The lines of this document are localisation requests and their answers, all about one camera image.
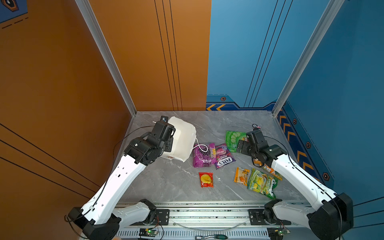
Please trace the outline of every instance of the gray marble surface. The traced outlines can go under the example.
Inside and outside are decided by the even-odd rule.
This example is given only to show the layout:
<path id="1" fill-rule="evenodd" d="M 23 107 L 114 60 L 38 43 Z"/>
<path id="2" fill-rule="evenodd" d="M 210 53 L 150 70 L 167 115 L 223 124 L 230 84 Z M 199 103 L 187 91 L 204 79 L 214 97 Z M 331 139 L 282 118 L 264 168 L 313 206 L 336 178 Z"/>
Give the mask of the gray marble surface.
<path id="1" fill-rule="evenodd" d="M 252 124 L 258 124 L 263 134 L 276 138 L 285 146 L 289 146 L 278 123 L 267 111 L 156 111 L 138 112 L 134 118 L 130 132 L 138 127 L 153 125 L 160 116 L 176 116 L 196 127 L 197 138 L 200 143 L 214 142 L 216 145 L 225 142 L 225 132 L 252 130 Z M 152 128 L 137 130 L 128 137 L 131 139 L 142 135 Z M 270 145 L 279 144 L 275 140 L 266 139 Z M 159 157 L 154 163 L 133 181 L 120 203 L 135 203 L 141 199 L 152 202 L 179 202 L 179 201 L 233 201 L 255 200 L 269 201 L 266 196 L 248 190 L 246 186 L 233 181 L 237 167 L 252 169 L 249 156 L 233 153 L 236 162 L 230 163 L 220 169 L 214 166 L 194 168 L 192 154 L 185 161 L 168 160 Z M 213 172 L 214 188 L 200 185 L 199 172 Z M 285 179 L 279 181 L 275 194 L 283 200 L 305 200 L 305 198 Z"/>

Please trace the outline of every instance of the red snack package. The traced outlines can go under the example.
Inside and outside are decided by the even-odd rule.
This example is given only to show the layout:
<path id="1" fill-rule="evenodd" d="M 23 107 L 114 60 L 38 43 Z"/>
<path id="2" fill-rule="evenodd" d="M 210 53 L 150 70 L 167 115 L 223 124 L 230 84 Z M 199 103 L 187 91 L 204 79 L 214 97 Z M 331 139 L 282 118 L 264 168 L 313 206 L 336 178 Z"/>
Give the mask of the red snack package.
<path id="1" fill-rule="evenodd" d="M 212 172 L 199 172 L 201 187 L 214 187 L 214 174 Z"/>

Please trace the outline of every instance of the snack package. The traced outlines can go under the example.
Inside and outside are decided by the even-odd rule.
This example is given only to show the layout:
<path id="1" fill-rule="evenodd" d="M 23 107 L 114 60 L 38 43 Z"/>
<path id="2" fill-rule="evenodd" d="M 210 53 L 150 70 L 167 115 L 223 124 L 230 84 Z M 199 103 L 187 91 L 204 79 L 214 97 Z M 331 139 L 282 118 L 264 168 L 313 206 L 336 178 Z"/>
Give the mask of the snack package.
<path id="1" fill-rule="evenodd" d="M 273 193 L 273 189 L 277 186 L 277 181 L 277 179 L 252 168 L 247 188 L 259 192 L 270 199 L 275 199 L 276 196 Z"/>
<path id="2" fill-rule="evenodd" d="M 217 162 L 215 163 L 216 169 L 219 169 L 231 162 L 236 162 L 236 160 L 232 157 L 232 154 L 227 148 L 225 143 L 216 146 L 216 158 Z"/>
<path id="3" fill-rule="evenodd" d="M 247 134 L 245 132 L 233 132 L 227 131 L 225 134 L 225 143 L 227 144 L 230 152 L 236 152 L 237 144 L 239 140 L 248 142 Z"/>
<path id="4" fill-rule="evenodd" d="M 252 159 L 252 161 L 255 165 L 259 165 L 259 166 L 262 165 L 262 163 L 256 159 Z M 276 172 L 273 168 L 270 168 L 266 164 L 264 164 L 263 169 L 266 170 L 267 172 L 269 172 L 270 174 L 272 174 L 274 177 L 276 177 L 280 181 L 283 180 L 283 176 L 280 173 Z"/>
<path id="5" fill-rule="evenodd" d="M 194 167 L 210 167 L 217 162 L 216 148 L 214 143 L 206 144 L 208 152 L 203 152 L 199 147 L 195 147 L 193 153 L 193 166 Z M 205 146 L 200 146 L 201 149 L 206 150 Z"/>
<path id="6" fill-rule="evenodd" d="M 212 172 L 199 172 L 201 187 L 214 187 L 214 174 Z"/>
<path id="7" fill-rule="evenodd" d="M 248 169 L 243 169 L 243 168 L 240 168 L 240 167 L 236 168 L 234 182 L 239 182 L 239 183 L 242 183 L 243 185 L 247 186 L 248 174 L 249 174 L 249 170 Z"/>

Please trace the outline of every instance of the purple package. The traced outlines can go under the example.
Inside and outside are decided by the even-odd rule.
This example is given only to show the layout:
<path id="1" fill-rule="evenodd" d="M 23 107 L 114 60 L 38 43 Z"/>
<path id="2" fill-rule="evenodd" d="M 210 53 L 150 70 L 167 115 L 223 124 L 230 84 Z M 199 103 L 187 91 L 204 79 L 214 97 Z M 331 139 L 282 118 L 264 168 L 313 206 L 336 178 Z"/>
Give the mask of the purple package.
<path id="1" fill-rule="evenodd" d="M 207 146 L 208 146 L 207 152 L 203 152 L 200 150 L 200 148 L 203 150 L 206 150 L 205 146 L 200 146 L 200 148 L 195 147 L 193 149 L 192 152 L 193 152 L 194 167 L 210 167 L 217 162 L 215 144 L 210 143 L 210 144 L 207 144 Z"/>
<path id="2" fill-rule="evenodd" d="M 216 146 L 216 158 L 216 169 L 219 169 L 231 162 L 236 162 L 236 160 L 232 157 L 231 152 L 228 150 L 227 144 L 225 143 Z"/>

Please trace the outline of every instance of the green snack bag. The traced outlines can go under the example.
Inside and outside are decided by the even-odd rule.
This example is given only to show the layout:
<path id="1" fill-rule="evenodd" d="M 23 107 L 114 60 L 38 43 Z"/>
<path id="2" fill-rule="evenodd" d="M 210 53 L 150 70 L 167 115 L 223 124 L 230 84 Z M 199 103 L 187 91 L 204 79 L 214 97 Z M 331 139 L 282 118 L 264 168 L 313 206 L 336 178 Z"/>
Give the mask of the green snack bag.
<path id="1" fill-rule="evenodd" d="M 227 131 L 225 134 L 225 143 L 227 144 L 230 152 L 236 152 L 237 144 L 239 140 L 248 142 L 247 134 L 245 132 Z"/>
<path id="2" fill-rule="evenodd" d="M 251 176 L 248 177 L 247 188 L 275 199 L 273 189 L 277 186 L 277 179 L 252 168 Z"/>

